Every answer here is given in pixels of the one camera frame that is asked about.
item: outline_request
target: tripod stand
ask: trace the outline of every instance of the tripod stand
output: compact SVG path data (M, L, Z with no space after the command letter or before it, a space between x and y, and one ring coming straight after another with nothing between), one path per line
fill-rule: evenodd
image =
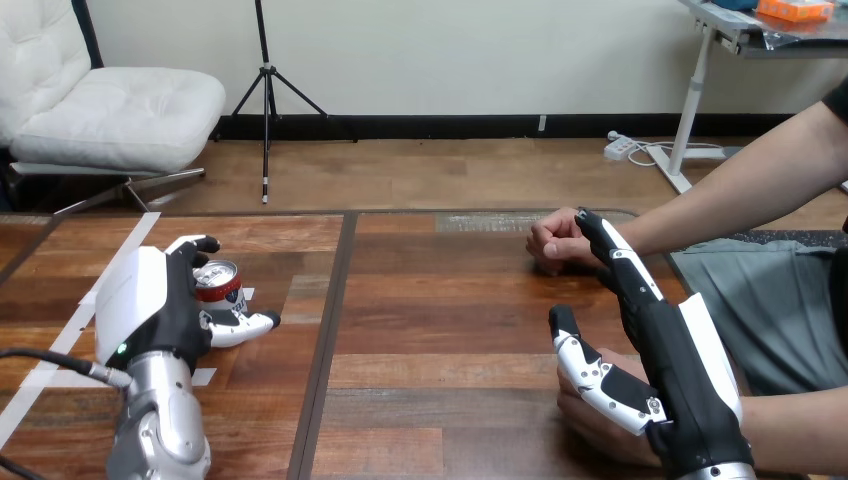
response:
M265 100L265 155L262 163L262 204L264 205L268 203L268 156L271 153L271 125L279 118L277 115L277 104L274 101L274 84L272 80L276 78L283 82L283 84L292 92L297 94L298 97L302 98L303 101L308 103L310 107L321 114L321 117L324 120L329 120L331 124L335 124L335 122L330 118L330 115L328 115L327 112L322 110L321 107L310 100L309 97L298 90L291 82L286 80L286 78L277 71L277 67L271 65L271 60L268 57L268 41L265 39L265 18L262 15L262 0L256 0L256 22L259 24L259 44L262 47L262 66L259 67L259 75L256 76L256 80L253 81L253 84L247 90L247 93L244 94L244 97L242 97L236 109L233 110L232 116L233 120L238 117L241 107L244 106L244 103L247 102L247 99L250 98L250 95L254 90L256 90L259 82L261 80L265 80L265 94L263 96ZM356 137L353 136L347 128L342 127L342 130L344 130L346 138L353 142L357 141Z

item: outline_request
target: can lid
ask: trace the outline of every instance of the can lid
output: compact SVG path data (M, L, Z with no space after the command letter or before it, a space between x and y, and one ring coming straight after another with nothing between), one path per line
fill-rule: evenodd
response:
M232 262L211 260L206 265L194 270L194 279L200 288L220 287L236 276L236 266Z

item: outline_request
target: white wall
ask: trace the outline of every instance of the white wall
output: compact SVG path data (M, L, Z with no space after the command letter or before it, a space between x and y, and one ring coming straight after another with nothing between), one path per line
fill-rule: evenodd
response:
M216 76L235 107L261 58L250 0L88 0L110 66ZM699 36L675 0L265 0L271 61L348 115L679 112ZM715 49L702 112L793 113L842 60ZM293 94L283 113L312 113ZM246 113L260 113L254 94Z

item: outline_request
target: desk leg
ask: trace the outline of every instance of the desk leg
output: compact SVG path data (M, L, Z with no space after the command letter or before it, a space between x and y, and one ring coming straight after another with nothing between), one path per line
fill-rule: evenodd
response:
M689 81L689 92L686 94L686 103L683 104L683 113L680 116L680 125L677 127L677 136L674 137L674 147L671 157L665 154L661 148L650 148L648 153L674 186L678 193L683 193L692 188L689 180L680 172L683 158L686 154L686 145L689 143L689 134L692 132L692 122L701 102L701 92L704 89L704 79L707 76L707 62L709 62L710 51L715 41L715 28L707 27L704 38L701 41L701 51L698 53L698 63L695 64L695 73Z

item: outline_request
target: human arm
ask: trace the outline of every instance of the human arm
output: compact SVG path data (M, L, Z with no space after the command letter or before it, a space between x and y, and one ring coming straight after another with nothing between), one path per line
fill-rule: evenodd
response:
M742 397L742 434L758 469L848 475L848 387Z
M848 126L818 102L618 230L640 255L668 252L768 223L845 179Z

